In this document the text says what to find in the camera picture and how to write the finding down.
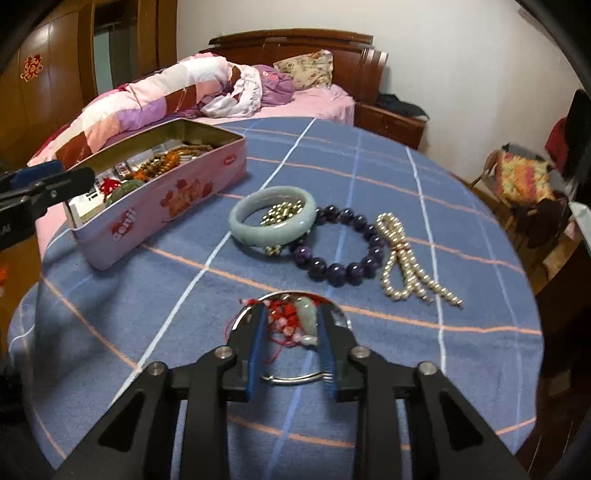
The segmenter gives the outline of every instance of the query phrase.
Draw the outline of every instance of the jade bangle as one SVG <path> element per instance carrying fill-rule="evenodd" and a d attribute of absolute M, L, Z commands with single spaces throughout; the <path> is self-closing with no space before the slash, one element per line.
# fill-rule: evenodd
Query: jade bangle
<path fill-rule="evenodd" d="M 271 226 L 244 225 L 250 215 L 264 207 L 283 202 L 304 204 L 300 213 L 285 222 Z M 287 245 L 308 232 L 316 220 L 316 201 L 305 190 L 297 187 L 270 187 L 259 190 L 240 200 L 230 211 L 228 219 L 232 236 L 244 245 L 250 247 L 268 247 Z"/>

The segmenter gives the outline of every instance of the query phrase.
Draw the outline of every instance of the pearl necklace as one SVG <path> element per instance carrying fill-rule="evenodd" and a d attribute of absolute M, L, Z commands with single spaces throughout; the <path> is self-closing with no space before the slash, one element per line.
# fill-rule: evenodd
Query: pearl necklace
<path fill-rule="evenodd" d="M 392 213 L 382 213 L 378 216 L 378 230 L 391 247 L 390 257 L 384 266 L 382 272 L 381 285 L 384 293 L 391 299 L 406 300 L 413 291 L 416 291 L 417 296 L 424 301 L 431 302 L 427 296 L 426 288 L 421 282 L 430 288 L 435 294 L 447 300 L 451 305 L 456 307 L 463 307 L 464 302 L 457 298 L 447 288 L 441 286 L 433 280 L 427 272 L 425 272 L 418 264 L 410 244 L 406 241 L 404 228 L 402 223 Z M 404 289 L 394 290 L 390 283 L 390 274 L 396 261 L 400 263 L 402 275 L 404 276 Z"/>

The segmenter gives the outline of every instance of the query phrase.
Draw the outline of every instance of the pillow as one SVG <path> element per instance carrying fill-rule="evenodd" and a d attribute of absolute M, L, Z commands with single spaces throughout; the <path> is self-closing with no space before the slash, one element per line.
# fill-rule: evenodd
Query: pillow
<path fill-rule="evenodd" d="M 505 153 L 496 166 L 497 194 L 517 203 L 555 200 L 548 182 L 548 162 Z"/>
<path fill-rule="evenodd" d="M 276 61 L 273 66 L 294 79 L 296 90 L 332 83 L 333 57 L 329 50 Z"/>

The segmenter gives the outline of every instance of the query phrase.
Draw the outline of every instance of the metal screw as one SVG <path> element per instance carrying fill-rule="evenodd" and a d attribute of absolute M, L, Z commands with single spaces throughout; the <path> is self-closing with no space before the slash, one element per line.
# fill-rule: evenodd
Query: metal screw
<path fill-rule="evenodd" d="M 433 375 L 437 373 L 437 365 L 433 362 L 422 362 L 418 366 L 418 371 L 423 375 Z"/>
<path fill-rule="evenodd" d="M 164 365 L 162 362 L 153 362 L 148 365 L 147 370 L 150 375 L 157 377 L 160 374 L 164 373 L 164 371 L 166 370 L 166 365 Z"/>
<path fill-rule="evenodd" d="M 222 345 L 217 347 L 214 353 L 219 359 L 225 360 L 226 358 L 230 358 L 234 352 L 232 352 L 232 349 L 228 345 Z"/>
<path fill-rule="evenodd" d="M 351 349 L 351 355 L 359 360 L 369 357 L 370 351 L 369 348 L 363 345 L 354 346 Z"/>

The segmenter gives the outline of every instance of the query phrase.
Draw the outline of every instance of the red cloth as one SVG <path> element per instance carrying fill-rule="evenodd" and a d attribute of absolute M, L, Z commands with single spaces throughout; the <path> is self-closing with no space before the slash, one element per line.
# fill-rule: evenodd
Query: red cloth
<path fill-rule="evenodd" d="M 564 127 L 566 126 L 566 118 L 558 120 L 554 126 L 546 142 L 546 150 L 550 154 L 554 163 L 556 163 L 556 170 L 562 173 L 566 158 L 569 156 L 569 146 L 564 139 Z"/>

